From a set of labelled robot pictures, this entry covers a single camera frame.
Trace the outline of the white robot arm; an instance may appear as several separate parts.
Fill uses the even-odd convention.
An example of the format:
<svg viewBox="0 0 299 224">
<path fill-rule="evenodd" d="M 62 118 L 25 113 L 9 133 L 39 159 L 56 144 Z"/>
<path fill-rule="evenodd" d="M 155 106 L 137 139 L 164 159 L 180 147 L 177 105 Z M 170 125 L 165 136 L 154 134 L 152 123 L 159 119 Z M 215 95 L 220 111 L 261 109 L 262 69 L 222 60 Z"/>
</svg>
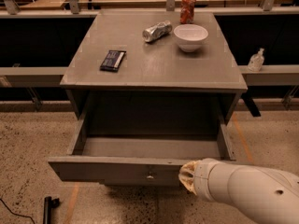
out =
<svg viewBox="0 0 299 224">
<path fill-rule="evenodd" d="M 178 178 L 199 198 L 231 205 L 257 224 L 299 224 L 298 175 L 203 159 L 184 164 Z"/>
</svg>

